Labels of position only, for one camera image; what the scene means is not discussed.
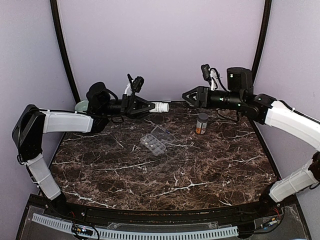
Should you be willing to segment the small white pill bottle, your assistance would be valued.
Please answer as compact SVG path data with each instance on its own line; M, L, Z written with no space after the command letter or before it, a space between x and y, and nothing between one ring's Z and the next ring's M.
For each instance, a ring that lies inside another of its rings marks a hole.
M170 106L167 102L152 102L154 104L154 108L151 109L150 113L168 113L170 110Z

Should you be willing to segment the black right corner post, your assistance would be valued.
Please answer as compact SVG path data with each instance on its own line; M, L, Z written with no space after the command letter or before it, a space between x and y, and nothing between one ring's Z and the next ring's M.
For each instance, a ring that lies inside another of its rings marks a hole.
M259 31L259 37L257 41L257 46L256 46L256 51L252 63L252 79L253 81L256 79L258 69L260 66L263 50L264 50L264 45L265 45L265 40L267 36L267 31L268 31L268 25L269 25L269 20L270 20L270 15L271 15L271 8L272 8L272 0L265 0L264 1L264 7L263 7L263 14L262 14L262 20L261 20L261 26L260 26L260 31Z

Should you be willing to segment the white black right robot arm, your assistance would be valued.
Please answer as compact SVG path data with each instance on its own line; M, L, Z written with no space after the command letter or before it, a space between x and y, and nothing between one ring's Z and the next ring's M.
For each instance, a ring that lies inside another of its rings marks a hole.
M290 107L285 101L267 94L254 94L252 71L230 67L227 87L218 89L220 75L208 64L201 66L202 76L209 87L198 86L182 94L196 108L233 110L261 125L282 130L312 146L316 152L301 168L270 184L255 205L255 213L266 217L275 204L312 185L320 184L320 122Z

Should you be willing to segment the pale green ceramic bowl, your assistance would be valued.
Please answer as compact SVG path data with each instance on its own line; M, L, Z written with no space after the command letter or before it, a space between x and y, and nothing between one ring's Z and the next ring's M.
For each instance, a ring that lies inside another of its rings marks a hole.
M89 101L82 100L75 105L74 110L76 112L85 113L88 110L88 107L89 107Z

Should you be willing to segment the orange pill bottle grey cap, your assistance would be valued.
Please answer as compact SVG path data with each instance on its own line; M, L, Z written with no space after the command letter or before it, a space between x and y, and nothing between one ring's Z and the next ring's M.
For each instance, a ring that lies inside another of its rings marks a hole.
M195 132L198 135L203 135L206 132L208 120L209 116L206 113L202 112L198 114L195 128Z

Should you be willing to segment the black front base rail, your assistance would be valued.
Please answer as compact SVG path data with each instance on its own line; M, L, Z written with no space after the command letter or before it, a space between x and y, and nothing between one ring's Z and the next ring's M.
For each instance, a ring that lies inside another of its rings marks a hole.
M102 226L111 222L147 225L218 222L221 225L236 225L249 223L260 217L271 216L275 213L273 209L270 209L264 214L256 213L260 207L258 202L208 209L171 211L111 209L105 207L86 206L71 202L68 202L66 205L75 213L75 218L78 222L85 221L87 223Z

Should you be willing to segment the black corner post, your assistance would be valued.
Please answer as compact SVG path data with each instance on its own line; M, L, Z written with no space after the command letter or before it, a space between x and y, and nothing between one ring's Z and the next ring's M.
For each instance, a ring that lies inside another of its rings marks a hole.
M64 71L67 77L67 82L70 87L74 102L77 104L80 102L81 98L76 86L76 81L74 79L74 75L72 72L69 56L67 53L67 47L64 39L64 34L63 34L63 28L61 24L61 19L60 19L60 13L59 13L59 5L57 0L50 0L50 9L51 9L51 15L52 15L52 20L53 20L53 25L54 25L54 30L55 30L55 35L56 35L56 40L60 52L60 56L62 59Z
M264 50L264 45L265 45L265 40L267 36L267 31L268 31L268 25L269 25L269 20L270 20L270 15L271 15L271 8L272 8L272 0L265 0L264 1L264 7L263 7L263 14L262 14L262 20L261 20L261 26L260 26L260 31L259 31L259 37L257 41L257 46L256 46L256 51L252 63L252 79L253 81L256 79L258 69L260 66L263 50Z

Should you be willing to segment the black left corner post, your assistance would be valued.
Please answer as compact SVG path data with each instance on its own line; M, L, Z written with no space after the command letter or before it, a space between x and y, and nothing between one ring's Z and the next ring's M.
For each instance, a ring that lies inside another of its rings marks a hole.
M54 30L55 30L55 35L56 35L56 40L60 52L60 56L62 59L64 71L67 77L67 82L70 87L74 102L77 104L80 102L81 98L76 86L76 81L74 79L74 75L72 72L69 56L67 53L67 47L64 39L64 34L63 34L63 28L61 24L61 19L60 19L60 13L59 13L59 5L57 0L50 0L50 9L51 9L51 15L52 15L52 20L53 20L53 25L54 25Z

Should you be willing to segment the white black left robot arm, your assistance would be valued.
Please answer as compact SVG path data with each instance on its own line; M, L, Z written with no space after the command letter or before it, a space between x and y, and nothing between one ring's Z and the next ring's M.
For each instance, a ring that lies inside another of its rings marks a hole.
M12 139L17 147L17 160L25 165L33 182L49 199L51 210L60 218L67 218L71 213L65 203L65 195L46 164L43 157L43 135L48 133L89 133L102 132L115 118L143 118L156 111L157 104L136 95L143 85L142 78L130 80L131 93L118 98L103 82L93 84L86 94L87 109L65 111L40 109L29 104L24 109L13 131Z

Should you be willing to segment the clear plastic pill organizer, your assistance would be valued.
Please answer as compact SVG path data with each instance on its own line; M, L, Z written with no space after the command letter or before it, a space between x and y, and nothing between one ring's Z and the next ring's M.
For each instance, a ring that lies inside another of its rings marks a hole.
M166 144L171 144L176 137L167 129L156 126L150 133L146 134L140 139L140 143L145 146L155 156L164 154L166 151Z

